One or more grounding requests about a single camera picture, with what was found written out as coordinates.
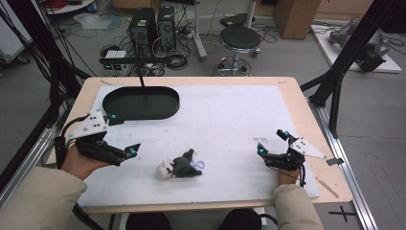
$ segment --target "computer tower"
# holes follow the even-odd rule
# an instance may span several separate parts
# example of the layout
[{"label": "computer tower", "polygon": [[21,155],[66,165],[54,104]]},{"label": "computer tower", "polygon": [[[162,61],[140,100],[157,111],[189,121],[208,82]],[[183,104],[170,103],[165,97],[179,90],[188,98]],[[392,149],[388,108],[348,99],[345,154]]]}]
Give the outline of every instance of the computer tower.
[{"label": "computer tower", "polygon": [[161,38],[161,50],[176,50],[174,7],[161,7],[158,12],[158,33]]},{"label": "computer tower", "polygon": [[153,8],[138,8],[128,26],[132,43],[137,44],[140,57],[153,58],[157,51],[157,44],[152,47],[158,38],[158,30]]}]

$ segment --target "black metal pole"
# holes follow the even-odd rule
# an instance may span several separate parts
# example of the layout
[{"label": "black metal pole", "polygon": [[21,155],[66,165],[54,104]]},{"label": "black metal pole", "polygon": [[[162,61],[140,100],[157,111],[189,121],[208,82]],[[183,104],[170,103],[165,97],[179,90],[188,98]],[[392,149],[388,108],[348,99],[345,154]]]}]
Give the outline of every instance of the black metal pole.
[{"label": "black metal pole", "polygon": [[319,78],[301,86],[305,91],[320,84],[316,93],[309,97],[310,102],[316,106],[325,106],[326,100],[333,94],[328,127],[335,138],[338,138],[336,128],[343,78],[373,34],[393,11],[396,2],[398,0],[374,0],[331,68]]}]

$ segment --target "black oval tray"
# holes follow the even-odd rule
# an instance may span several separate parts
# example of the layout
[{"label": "black oval tray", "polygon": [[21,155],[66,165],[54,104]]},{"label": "black oval tray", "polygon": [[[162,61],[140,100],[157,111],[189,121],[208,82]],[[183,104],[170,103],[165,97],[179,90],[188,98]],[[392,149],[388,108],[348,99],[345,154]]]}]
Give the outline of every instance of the black oval tray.
[{"label": "black oval tray", "polygon": [[179,109],[179,94],[165,86],[129,86],[105,96],[102,107],[111,126],[130,120],[161,120]]}]

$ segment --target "stool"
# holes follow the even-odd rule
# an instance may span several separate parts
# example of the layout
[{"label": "stool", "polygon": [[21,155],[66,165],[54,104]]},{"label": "stool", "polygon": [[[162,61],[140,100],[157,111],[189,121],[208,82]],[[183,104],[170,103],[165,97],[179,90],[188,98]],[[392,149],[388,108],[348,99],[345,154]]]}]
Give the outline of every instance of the stool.
[{"label": "stool", "polygon": [[248,61],[239,57],[239,53],[251,53],[259,47],[260,35],[244,26],[230,26],[220,33],[220,43],[227,50],[233,51],[232,57],[222,58],[216,66],[219,75],[225,77],[230,72],[231,76],[240,73],[243,76],[251,76],[251,65]]}]

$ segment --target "sleeve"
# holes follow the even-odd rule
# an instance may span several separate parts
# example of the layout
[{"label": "sleeve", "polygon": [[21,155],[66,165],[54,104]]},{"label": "sleeve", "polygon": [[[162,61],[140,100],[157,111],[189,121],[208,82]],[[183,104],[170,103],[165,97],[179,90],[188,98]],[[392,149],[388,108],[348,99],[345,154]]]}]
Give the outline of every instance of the sleeve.
[{"label": "sleeve", "polygon": [[272,203],[277,211],[280,230],[324,229],[304,188],[281,185],[274,191]]},{"label": "sleeve", "polygon": [[1,208],[0,229],[65,229],[86,188],[67,172],[33,168]]}]

